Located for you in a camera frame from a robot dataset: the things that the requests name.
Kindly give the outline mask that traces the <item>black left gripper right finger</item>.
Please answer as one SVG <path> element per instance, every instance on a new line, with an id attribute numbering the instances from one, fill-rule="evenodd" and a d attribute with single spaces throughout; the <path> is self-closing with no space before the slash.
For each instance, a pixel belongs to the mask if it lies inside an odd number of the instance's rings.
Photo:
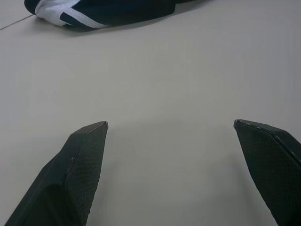
<path id="1" fill-rule="evenodd" d="M 301 143 L 285 130 L 237 119 L 234 129 L 260 195 L 278 226 L 301 226 Z"/>

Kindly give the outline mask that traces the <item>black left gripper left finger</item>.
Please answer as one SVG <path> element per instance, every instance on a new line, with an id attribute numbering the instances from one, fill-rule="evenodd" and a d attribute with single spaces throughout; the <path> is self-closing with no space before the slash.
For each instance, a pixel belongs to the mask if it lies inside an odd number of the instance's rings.
<path id="1" fill-rule="evenodd" d="M 98 187 L 108 122 L 70 134 L 4 226 L 86 226 Z"/>

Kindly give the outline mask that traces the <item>navy and white zip jacket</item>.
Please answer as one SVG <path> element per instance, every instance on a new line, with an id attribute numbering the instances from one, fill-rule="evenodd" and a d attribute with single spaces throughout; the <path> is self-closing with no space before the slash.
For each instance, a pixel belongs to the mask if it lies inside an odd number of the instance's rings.
<path id="1" fill-rule="evenodd" d="M 174 13 L 194 0 L 24 0 L 33 15 L 58 26 L 96 30 L 134 24 Z"/>

